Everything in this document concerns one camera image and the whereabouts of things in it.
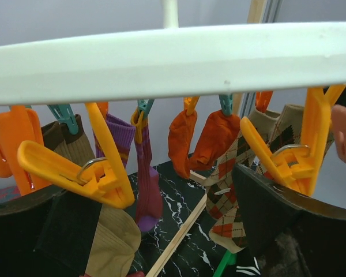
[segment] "marble pattern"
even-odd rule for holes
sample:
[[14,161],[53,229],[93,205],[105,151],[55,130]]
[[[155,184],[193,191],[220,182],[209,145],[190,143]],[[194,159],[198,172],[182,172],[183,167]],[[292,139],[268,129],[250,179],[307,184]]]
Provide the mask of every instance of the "marble pattern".
[[[163,217],[152,231],[142,236],[130,273],[143,271],[147,274],[205,194],[205,189],[199,184],[178,177],[171,162],[157,166],[156,170],[160,176]],[[138,198],[137,175],[129,177]],[[134,217],[136,204],[126,211]],[[204,211],[159,276],[213,276],[225,253],[225,249],[212,242],[208,236],[214,223],[215,220]]]

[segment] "white drying rack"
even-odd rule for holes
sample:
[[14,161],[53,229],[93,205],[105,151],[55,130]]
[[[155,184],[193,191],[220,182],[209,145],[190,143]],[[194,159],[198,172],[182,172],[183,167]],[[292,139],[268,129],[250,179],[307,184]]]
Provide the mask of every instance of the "white drying rack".
[[0,105],[341,83],[346,22],[169,28],[0,47]]

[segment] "white wall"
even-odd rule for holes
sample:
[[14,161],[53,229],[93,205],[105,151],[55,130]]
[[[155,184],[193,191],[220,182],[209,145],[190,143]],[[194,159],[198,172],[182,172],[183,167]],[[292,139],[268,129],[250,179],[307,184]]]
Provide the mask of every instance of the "white wall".
[[[283,0],[277,22],[302,21],[346,21],[346,0]],[[275,93],[269,108],[280,111],[286,103],[304,105],[305,95],[305,89]],[[346,208],[346,164],[337,157],[334,144],[321,168],[314,197]]]
[[[180,26],[245,23],[250,0],[179,0]],[[158,29],[163,18],[160,0],[5,0],[0,1],[0,45],[35,40],[66,38],[98,33]],[[110,103],[110,113],[129,122],[136,101]],[[33,106],[42,125],[54,120],[46,106]],[[92,129],[82,104],[72,104],[81,114],[84,129],[93,145]],[[202,97],[197,105],[198,121],[191,151],[208,115],[220,108],[217,96]],[[183,99],[156,100],[149,115],[153,165],[168,161],[168,128],[183,109]],[[0,113],[8,107],[0,107]],[[127,172],[137,171],[132,146]],[[14,185],[13,178],[1,179],[0,188]]]

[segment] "purple sock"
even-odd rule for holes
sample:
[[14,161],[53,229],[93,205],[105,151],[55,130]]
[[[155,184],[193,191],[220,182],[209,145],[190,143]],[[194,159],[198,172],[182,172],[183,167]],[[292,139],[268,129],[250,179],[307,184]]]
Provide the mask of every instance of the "purple sock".
[[[129,151],[131,149],[131,144],[136,132],[136,127],[128,124],[127,122],[115,117],[111,114],[107,114],[106,123],[113,136],[116,148],[118,149],[119,155],[121,156],[122,163],[124,167],[127,165]],[[96,146],[96,157],[105,157],[103,151],[100,148],[99,142],[95,135],[95,146]]]
[[138,203],[136,222],[142,232],[150,231],[159,222],[163,213],[163,200],[159,189],[159,173],[150,166],[152,160],[149,125],[138,111],[132,115],[136,126],[134,143],[138,163]]

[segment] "black marble surface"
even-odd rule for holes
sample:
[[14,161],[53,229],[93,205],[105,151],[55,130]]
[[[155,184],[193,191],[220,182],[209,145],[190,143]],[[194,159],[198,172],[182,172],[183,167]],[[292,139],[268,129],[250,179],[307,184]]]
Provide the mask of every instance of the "black marble surface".
[[[160,164],[155,168],[160,176],[159,186],[164,205],[163,217],[152,231],[142,236],[130,273],[142,271],[147,274],[149,272],[205,194],[205,189],[199,184],[177,176],[171,162]],[[208,176],[210,172],[200,172],[200,174]],[[137,174],[129,177],[138,198]],[[134,218],[136,204],[126,211]],[[208,236],[214,223],[215,220],[204,210],[159,276],[213,276],[225,253],[225,249],[212,242]],[[234,272],[231,267],[226,271],[227,273]]]

